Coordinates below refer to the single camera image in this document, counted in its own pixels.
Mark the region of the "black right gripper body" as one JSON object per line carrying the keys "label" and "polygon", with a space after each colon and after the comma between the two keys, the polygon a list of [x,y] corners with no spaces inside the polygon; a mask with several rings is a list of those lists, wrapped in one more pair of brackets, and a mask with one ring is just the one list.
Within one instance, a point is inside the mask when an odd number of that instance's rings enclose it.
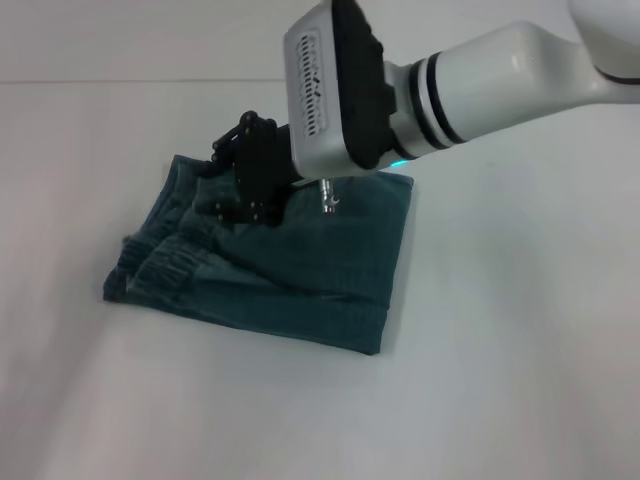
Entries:
{"label": "black right gripper body", "polygon": [[272,119],[244,119],[234,143],[233,165],[240,218],[278,226],[302,177],[292,159],[290,129]]}

